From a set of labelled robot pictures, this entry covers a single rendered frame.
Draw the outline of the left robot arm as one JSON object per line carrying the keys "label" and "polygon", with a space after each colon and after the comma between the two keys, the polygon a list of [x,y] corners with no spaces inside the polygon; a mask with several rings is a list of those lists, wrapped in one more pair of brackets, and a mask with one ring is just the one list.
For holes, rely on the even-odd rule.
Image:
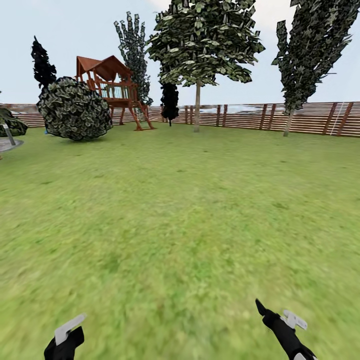
{"label": "left robot arm", "polygon": [[44,350],[45,360],[74,360],[76,348],[85,342],[83,328],[77,327],[85,318],[80,314],[54,331],[54,342]]}

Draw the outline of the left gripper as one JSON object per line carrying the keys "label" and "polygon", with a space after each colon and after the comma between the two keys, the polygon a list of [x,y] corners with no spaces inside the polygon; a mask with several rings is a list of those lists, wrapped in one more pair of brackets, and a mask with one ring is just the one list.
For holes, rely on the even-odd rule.
{"label": "left gripper", "polygon": [[44,350],[45,360],[54,360],[59,352],[66,349],[71,349],[75,352],[76,348],[85,342],[85,336],[81,326],[76,327],[67,333],[67,340],[59,345],[57,345],[56,342],[53,342]]}

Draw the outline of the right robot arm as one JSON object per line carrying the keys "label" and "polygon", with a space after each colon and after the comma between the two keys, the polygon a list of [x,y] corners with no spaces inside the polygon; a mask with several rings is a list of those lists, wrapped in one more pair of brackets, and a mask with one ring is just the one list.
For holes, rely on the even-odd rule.
{"label": "right robot arm", "polygon": [[[318,360],[313,352],[303,345],[297,338],[295,325],[307,330],[308,323],[290,310],[283,310],[283,317],[271,310],[267,310],[256,301],[259,313],[264,316],[262,321],[276,335],[278,341],[286,351],[289,360]],[[268,311],[268,312],[267,312]]]}

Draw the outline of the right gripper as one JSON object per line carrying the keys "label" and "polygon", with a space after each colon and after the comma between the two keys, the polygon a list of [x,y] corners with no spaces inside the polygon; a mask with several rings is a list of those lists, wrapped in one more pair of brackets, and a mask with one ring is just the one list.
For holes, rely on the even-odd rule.
{"label": "right gripper", "polygon": [[297,338],[295,334],[296,329],[289,327],[277,313],[274,313],[271,310],[268,311],[259,301],[256,301],[256,305],[258,307],[260,315],[265,315],[262,319],[263,323],[274,332],[281,345],[283,345],[284,339],[288,336],[293,336]]}

